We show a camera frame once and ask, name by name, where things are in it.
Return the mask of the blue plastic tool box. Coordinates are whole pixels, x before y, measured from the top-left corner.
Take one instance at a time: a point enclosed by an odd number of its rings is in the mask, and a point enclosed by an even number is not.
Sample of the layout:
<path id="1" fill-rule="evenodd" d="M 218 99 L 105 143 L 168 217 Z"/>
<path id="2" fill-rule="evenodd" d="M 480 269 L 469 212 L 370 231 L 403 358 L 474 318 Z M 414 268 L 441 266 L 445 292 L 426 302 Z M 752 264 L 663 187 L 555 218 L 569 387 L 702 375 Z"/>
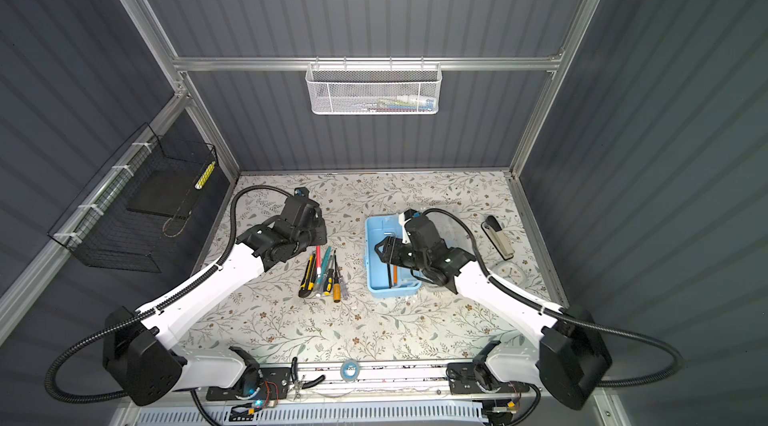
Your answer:
<path id="1" fill-rule="evenodd" d="M 476 260 L 449 246 L 432 220 L 415 210 L 371 216 L 365 222 L 367 286 L 373 297 L 407 297 L 426 283 L 454 292 L 463 266 Z"/>

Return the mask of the teal pen tool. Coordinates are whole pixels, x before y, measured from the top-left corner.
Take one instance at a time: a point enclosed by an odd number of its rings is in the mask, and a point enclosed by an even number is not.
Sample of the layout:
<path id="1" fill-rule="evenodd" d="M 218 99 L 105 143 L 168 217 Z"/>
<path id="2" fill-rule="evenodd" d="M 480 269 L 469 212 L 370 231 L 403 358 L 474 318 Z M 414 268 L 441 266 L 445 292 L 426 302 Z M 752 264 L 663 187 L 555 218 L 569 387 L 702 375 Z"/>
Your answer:
<path id="1" fill-rule="evenodd" d="M 314 288 L 314 292 L 316 293 L 317 296 L 322 296 L 325 293 L 327 275 L 328 275 L 328 270 L 330 268 L 332 252 L 333 252 L 333 248 L 328 247 L 325 253 L 323 254 L 320 274 L 318 275 L 318 280 Z"/>

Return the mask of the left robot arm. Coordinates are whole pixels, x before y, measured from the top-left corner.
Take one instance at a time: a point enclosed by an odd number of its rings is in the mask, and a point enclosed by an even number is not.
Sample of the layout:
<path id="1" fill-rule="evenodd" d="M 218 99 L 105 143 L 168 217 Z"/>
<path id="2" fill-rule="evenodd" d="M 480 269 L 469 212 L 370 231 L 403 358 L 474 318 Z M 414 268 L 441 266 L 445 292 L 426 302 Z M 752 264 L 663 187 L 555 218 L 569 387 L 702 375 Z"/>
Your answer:
<path id="1" fill-rule="evenodd" d="M 327 241 L 319 203 L 305 187 L 285 196 L 280 214 L 242 233 L 232 231 L 224 252 L 165 295 L 131 312 L 120 308 L 106 325 L 136 319 L 107 336 L 103 365 L 127 396 L 146 406 L 175 391 L 231 390 L 241 400 L 263 401 L 267 387 L 259 363 L 243 348 L 209 353 L 181 347 L 187 331 L 231 293 L 279 263 Z"/>

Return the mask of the blue tape roll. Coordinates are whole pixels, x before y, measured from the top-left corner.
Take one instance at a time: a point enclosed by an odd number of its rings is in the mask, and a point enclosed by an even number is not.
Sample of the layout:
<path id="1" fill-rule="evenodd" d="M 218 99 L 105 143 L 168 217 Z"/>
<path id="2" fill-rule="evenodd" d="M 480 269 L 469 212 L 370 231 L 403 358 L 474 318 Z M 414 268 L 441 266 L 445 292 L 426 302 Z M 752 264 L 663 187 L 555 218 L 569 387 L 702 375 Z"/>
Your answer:
<path id="1" fill-rule="evenodd" d="M 360 364 L 353 359 L 348 359 L 342 363 L 340 368 L 340 375 L 343 381 L 354 382 L 357 380 L 360 371 Z"/>

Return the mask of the yellow black utility knife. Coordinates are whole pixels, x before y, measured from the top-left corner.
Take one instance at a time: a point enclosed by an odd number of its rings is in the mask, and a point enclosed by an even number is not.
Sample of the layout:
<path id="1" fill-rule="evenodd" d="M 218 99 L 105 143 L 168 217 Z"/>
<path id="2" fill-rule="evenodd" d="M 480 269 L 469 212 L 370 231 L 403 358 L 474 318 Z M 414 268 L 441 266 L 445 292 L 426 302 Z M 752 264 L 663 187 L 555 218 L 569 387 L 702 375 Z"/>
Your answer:
<path id="1" fill-rule="evenodd" d="M 317 254 L 312 252 L 307 261 L 304 275 L 298 291 L 299 298 L 307 298 L 314 289 L 316 279 Z"/>

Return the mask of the red handled hex key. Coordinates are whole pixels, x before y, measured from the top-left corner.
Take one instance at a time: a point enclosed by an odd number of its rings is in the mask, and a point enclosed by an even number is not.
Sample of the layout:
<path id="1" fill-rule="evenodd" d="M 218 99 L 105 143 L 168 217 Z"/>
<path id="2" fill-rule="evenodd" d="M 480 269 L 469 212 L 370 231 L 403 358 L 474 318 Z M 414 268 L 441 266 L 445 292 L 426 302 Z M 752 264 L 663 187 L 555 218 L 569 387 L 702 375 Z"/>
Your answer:
<path id="1" fill-rule="evenodd" d="M 316 246 L 316 251 L 315 251 L 315 276 L 314 276 L 315 282 L 320 280 L 321 272 L 322 272 L 322 247 L 318 245 Z"/>

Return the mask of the clear tape roll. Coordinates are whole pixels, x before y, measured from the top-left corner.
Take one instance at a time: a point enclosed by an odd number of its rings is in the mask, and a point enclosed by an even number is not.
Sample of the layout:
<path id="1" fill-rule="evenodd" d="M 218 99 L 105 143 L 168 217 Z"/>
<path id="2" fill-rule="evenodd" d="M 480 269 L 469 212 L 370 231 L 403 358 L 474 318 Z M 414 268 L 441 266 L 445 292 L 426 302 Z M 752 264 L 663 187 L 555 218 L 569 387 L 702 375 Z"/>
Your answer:
<path id="1" fill-rule="evenodd" d="M 498 262 L 491 267 L 491 271 L 521 288 L 530 287 L 536 278 L 535 272 L 531 273 L 513 261 Z"/>

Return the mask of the black stapler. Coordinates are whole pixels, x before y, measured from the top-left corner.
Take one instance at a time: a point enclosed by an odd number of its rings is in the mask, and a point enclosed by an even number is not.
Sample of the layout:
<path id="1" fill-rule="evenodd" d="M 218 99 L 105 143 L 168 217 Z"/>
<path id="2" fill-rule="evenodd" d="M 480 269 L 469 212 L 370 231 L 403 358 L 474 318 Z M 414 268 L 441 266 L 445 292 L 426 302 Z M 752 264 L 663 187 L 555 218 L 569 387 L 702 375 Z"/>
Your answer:
<path id="1" fill-rule="evenodd" d="M 488 215 L 483 220 L 481 228 L 503 260 L 511 260 L 514 257 L 512 243 L 494 215 Z"/>

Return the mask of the yellow marker in basket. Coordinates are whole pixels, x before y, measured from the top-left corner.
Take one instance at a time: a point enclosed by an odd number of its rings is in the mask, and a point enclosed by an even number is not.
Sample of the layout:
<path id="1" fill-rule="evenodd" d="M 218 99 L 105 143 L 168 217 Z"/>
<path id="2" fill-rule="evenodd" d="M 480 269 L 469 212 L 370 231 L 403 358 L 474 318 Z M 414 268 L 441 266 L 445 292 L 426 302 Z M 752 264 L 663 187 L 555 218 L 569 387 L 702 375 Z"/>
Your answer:
<path id="1" fill-rule="evenodd" d="M 196 180 L 194 184 L 194 188 L 196 190 L 202 190 L 204 186 L 206 186 L 206 183 L 208 182 L 209 178 L 212 176 L 212 173 L 214 172 L 217 165 L 217 161 L 213 160 L 206 166 L 206 168 L 201 172 L 200 176 L 198 177 L 198 180 Z"/>

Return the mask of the yellow handled screwdriver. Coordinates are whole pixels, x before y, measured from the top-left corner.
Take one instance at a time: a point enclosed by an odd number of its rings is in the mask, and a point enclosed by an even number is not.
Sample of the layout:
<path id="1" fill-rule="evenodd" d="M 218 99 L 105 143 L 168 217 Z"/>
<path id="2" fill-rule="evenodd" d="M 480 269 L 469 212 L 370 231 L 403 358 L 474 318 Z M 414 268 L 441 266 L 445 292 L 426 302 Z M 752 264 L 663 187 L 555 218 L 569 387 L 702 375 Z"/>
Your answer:
<path id="1" fill-rule="evenodd" d="M 331 275 L 331 295 L 333 298 L 334 303 L 339 303 L 341 301 L 341 285 L 340 285 L 340 273 L 339 273 L 339 266 L 337 261 L 337 254 L 334 253 L 332 256 L 333 259 L 333 268 L 332 268 L 332 275 Z"/>

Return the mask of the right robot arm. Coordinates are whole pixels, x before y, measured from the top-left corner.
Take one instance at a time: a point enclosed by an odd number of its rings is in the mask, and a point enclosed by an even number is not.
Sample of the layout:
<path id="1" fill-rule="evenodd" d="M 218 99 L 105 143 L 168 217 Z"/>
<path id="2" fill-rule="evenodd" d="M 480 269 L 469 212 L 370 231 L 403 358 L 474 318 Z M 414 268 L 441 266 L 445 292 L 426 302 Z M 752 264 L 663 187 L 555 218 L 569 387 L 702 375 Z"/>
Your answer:
<path id="1" fill-rule="evenodd" d="M 516 352 L 491 340 L 462 372 L 448 368 L 454 381 L 472 382 L 486 393 L 514 386 L 545 389 L 562 405 L 579 410 L 612 364 L 599 332 L 583 327 L 584 309 L 562 308 L 491 272 L 479 252 L 450 246 L 425 212 L 374 216 L 366 222 L 366 265 L 374 291 L 397 296 L 394 272 L 443 287 L 494 312 L 533 347 Z"/>

